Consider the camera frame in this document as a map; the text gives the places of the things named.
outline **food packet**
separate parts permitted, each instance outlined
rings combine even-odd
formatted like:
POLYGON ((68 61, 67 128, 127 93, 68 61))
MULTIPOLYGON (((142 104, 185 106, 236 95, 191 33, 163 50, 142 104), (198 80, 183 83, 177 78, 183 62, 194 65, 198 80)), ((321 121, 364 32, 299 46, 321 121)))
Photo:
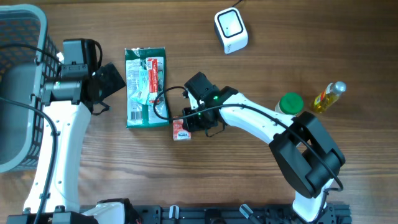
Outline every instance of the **food packet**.
MULTIPOLYGON (((126 49, 126 84, 127 84, 127 128, 149 128, 170 124, 156 116, 153 101, 163 91, 166 75, 166 53, 164 48, 126 49), (150 102, 150 81, 147 61, 157 61, 157 91, 153 92, 150 102)), ((169 118, 166 96, 159 98, 156 106, 159 115, 169 118)))
POLYGON ((182 126, 183 120, 178 119, 173 121, 173 139, 174 141, 190 140, 191 132, 185 130, 182 126))

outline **green bottle cap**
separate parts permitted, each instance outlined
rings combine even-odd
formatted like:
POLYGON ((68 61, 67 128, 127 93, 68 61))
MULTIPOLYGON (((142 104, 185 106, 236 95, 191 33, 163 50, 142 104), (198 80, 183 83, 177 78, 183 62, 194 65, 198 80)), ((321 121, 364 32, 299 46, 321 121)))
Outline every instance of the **green bottle cap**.
POLYGON ((297 93, 286 93, 279 101, 279 108, 284 114, 298 114, 304 108, 303 98, 297 93))

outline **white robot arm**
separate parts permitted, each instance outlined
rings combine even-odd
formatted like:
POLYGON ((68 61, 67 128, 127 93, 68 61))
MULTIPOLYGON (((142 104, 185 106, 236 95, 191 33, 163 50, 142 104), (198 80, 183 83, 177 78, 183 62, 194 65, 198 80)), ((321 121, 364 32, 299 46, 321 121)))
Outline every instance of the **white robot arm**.
MULTIPOLYGON (((78 176, 81 148, 91 113, 80 103, 56 101, 45 106, 43 112, 54 121, 59 132, 55 165, 50 181, 50 196, 46 200, 43 212, 54 212, 57 206, 66 211, 79 212, 78 176)), ((52 130, 47 121, 44 123, 43 140, 40 148, 39 163, 30 194, 25 201, 24 211, 37 213, 41 201, 52 153, 52 130)))
POLYGON ((185 88, 188 92, 185 95, 190 99, 191 108, 185 108, 184 115, 212 106, 217 109, 215 112, 203 113, 201 118, 191 116, 184 119, 184 128, 188 131, 209 129, 215 126, 214 120, 218 120, 225 125, 241 128, 270 145, 284 177, 296 190, 294 211, 306 222, 314 221, 320 212, 320 207, 326 207, 326 202, 323 202, 325 189, 332 184, 333 177, 308 149, 301 154, 297 149, 300 141, 278 125, 274 119, 294 130, 306 141, 310 140, 321 159, 325 160, 337 174, 345 163, 344 155, 319 121, 310 113, 304 113, 296 118, 269 110, 253 103, 242 93, 228 86, 219 90, 202 73, 191 78, 185 84, 185 88), (244 106, 262 111, 273 120, 244 106))

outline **gray basket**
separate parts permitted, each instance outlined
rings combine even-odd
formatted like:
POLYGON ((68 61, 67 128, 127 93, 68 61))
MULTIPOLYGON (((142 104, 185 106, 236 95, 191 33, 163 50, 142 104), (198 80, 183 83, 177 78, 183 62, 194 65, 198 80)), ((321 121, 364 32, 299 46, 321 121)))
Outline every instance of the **gray basket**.
MULTIPOLYGON (((47 18, 36 6, 0 6, 0 44, 23 43, 56 55, 47 18)), ((27 48, 0 50, 0 96, 42 110, 40 88, 54 77, 57 63, 27 48)), ((37 167, 44 119, 33 111, 0 101, 0 172, 37 167)))

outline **wooden table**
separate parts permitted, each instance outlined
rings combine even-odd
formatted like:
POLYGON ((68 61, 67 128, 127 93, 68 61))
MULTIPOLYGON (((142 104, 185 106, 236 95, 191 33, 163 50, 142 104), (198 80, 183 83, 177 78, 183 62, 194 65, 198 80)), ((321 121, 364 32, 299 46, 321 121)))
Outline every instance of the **wooden table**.
MULTIPOLYGON (((214 15, 231 1, 42 4, 49 34, 101 43, 103 64, 124 76, 124 49, 165 47, 167 86, 201 71, 274 108, 294 91, 308 105, 338 80, 347 92, 319 116, 346 156, 342 193, 328 201, 351 205, 355 223, 398 219, 398 3, 395 1, 250 1, 238 6, 248 46, 225 55, 214 15)), ((173 115, 188 106, 168 95, 173 115)), ((193 133, 172 140, 172 127, 126 129, 126 89, 106 101, 113 110, 93 116, 80 162, 82 205, 128 197, 134 205, 291 203, 293 188, 269 148, 228 127, 213 138, 193 133)), ((0 222, 22 211, 35 172, 0 174, 0 222)))

